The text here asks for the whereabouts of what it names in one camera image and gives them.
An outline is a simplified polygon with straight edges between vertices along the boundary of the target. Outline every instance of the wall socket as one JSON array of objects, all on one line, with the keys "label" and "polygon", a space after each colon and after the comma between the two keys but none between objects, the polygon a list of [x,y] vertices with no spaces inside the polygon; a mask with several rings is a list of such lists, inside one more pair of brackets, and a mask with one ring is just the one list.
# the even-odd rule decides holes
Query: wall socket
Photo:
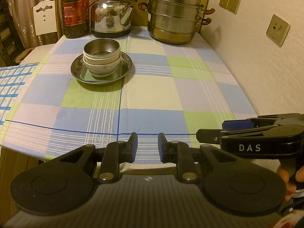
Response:
[{"label": "wall socket", "polygon": [[220,0],[219,1],[219,6],[223,8],[227,8],[229,0]]},{"label": "wall socket", "polygon": [[272,16],[266,34],[276,45],[281,47],[287,37],[289,30],[290,24],[274,14]]},{"label": "wall socket", "polygon": [[237,13],[240,3],[241,3],[241,0],[229,0],[227,8],[231,12]]}]

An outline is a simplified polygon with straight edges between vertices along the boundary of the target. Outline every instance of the bottle label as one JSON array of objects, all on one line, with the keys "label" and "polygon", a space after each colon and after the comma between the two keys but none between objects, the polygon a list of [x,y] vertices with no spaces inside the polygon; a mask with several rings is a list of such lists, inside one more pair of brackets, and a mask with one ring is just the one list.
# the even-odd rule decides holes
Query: bottle label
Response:
[{"label": "bottle label", "polygon": [[63,3],[62,20],[65,26],[79,25],[89,21],[89,0]]}]

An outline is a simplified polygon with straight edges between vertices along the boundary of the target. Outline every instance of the blue line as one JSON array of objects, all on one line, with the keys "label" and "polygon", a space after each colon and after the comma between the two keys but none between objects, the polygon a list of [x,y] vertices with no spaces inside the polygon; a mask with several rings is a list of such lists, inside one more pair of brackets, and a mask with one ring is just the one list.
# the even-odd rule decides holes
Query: blue line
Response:
[{"label": "blue line", "polygon": [[[82,134],[94,134],[94,135],[130,135],[131,133],[120,133],[120,134],[110,134],[110,133],[97,133],[97,132],[87,132],[87,131],[76,131],[76,130],[68,130],[68,129],[60,129],[60,128],[50,128],[50,127],[45,127],[45,126],[40,126],[40,125],[34,125],[30,123],[25,123],[25,122],[17,122],[17,121],[12,121],[12,120],[6,120],[8,122],[15,122],[15,123],[20,123],[24,125],[30,125],[38,128],[48,128],[48,129],[53,129],[53,130],[59,130],[59,131],[67,131],[67,132],[75,132],[75,133],[82,133]],[[158,134],[138,134],[138,135],[158,135]],[[196,135],[196,134],[165,134],[165,135]]]},{"label": "blue line", "polygon": [[[14,74],[16,73],[17,69],[15,69],[15,70],[9,70],[9,73],[12,72],[12,71],[13,71],[13,75],[14,75]],[[6,83],[9,83],[10,81],[11,81],[11,77],[8,78],[8,81],[7,81]],[[4,87],[4,88],[1,90],[1,93],[3,92],[3,94],[5,94],[5,95],[6,95],[6,94],[9,94],[9,93],[11,92],[12,87],[13,87],[13,86],[10,86],[10,87],[7,89],[6,93],[3,92],[3,90],[5,89],[5,87]],[[16,93],[16,90],[18,89],[18,86],[17,86],[17,88],[14,87],[13,89],[15,89],[15,92],[12,93],[12,94],[15,94],[15,93]],[[3,98],[3,99],[1,100],[0,106],[2,106],[3,103],[4,103],[4,101],[6,101],[6,100],[7,100],[6,98]],[[12,101],[12,97],[9,99],[9,102],[8,102],[8,104],[7,104],[6,106],[10,106],[11,101]]]},{"label": "blue line", "polygon": [[34,124],[30,124],[30,123],[25,123],[25,122],[17,122],[17,121],[12,121],[12,120],[6,120],[6,121],[20,123],[20,124],[24,124],[24,125],[31,125],[31,126],[38,127],[38,128],[48,128],[48,129],[54,129],[54,130],[59,130],[59,131],[66,131],[66,132],[75,132],[75,133],[83,133],[83,134],[94,134],[94,135],[117,135],[117,134],[110,134],[110,133],[97,133],[97,132],[85,132],[85,131],[60,129],[60,128],[50,128],[50,127],[45,127],[45,126],[40,126],[40,125],[34,125]]},{"label": "blue line", "polygon": [[18,94],[0,94],[0,97],[17,97]]},{"label": "blue line", "polygon": [[0,71],[0,72],[1,72],[1,75],[0,75],[0,76],[3,76],[3,75],[5,74],[5,71],[6,71],[6,70]]},{"label": "blue line", "polygon": [[12,69],[20,69],[20,68],[27,68],[27,67],[34,67],[34,66],[37,66],[38,63],[33,63],[33,64],[24,64],[24,65],[19,65],[19,66],[16,66],[16,67],[13,67],[13,68],[7,68],[6,70],[12,70]]},{"label": "blue line", "polygon": [[24,84],[25,84],[25,82],[10,83],[10,84],[2,84],[2,85],[0,85],[0,87],[20,86],[20,85],[24,85]]},{"label": "blue line", "polygon": [[119,119],[120,119],[120,105],[121,105],[121,96],[123,93],[123,85],[124,85],[124,79],[121,81],[121,89],[120,89],[120,99],[119,99],[119,109],[118,109],[118,122],[117,122],[117,137],[116,140],[118,140],[118,135],[119,135]]},{"label": "blue line", "polygon": [[18,76],[21,76],[21,75],[29,75],[29,74],[32,74],[32,72],[22,73],[22,74],[13,74],[13,75],[7,75],[7,76],[0,76],[0,79],[10,78],[10,77],[18,77]]},{"label": "blue line", "polygon": [[9,111],[11,108],[9,106],[0,106],[0,110]]}]

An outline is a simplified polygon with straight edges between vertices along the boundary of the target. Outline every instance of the finger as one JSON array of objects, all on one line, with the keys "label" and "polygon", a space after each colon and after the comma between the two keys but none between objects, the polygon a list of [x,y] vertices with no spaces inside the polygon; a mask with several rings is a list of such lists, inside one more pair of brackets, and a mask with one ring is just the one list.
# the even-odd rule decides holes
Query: finger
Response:
[{"label": "finger", "polygon": [[297,171],[295,174],[295,179],[297,182],[304,182],[304,166],[302,166],[301,169]]},{"label": "finger", "polygon": [[283,179],[285,183],[288,183],[289,181],[289,173],[282,169],[281,165],[277,168],[277,174]]},{"label": "finger", "polygon": [[284,200],[287,201],[287,202],[289,202],[290,199],[291,199],[291,195],[286,195]]},{"label": "finger", "polygon": [[297,186],[295,184],[290,182],[286,184],[286,193],[288,195],[294,194],[296,190],[297,190]]}]

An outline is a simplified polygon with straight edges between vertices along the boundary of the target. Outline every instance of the stainless steel kettle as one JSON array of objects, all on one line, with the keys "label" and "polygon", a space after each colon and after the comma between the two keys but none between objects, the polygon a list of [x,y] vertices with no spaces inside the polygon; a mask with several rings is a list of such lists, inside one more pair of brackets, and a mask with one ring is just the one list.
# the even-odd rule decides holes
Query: stainless steel kettle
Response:
[{"label": "stainless steel kettle", "polygon": [[91,31],[98,38],[117,38],[131,31],[130,2],[137,0],[97,0],[91,8]]}]

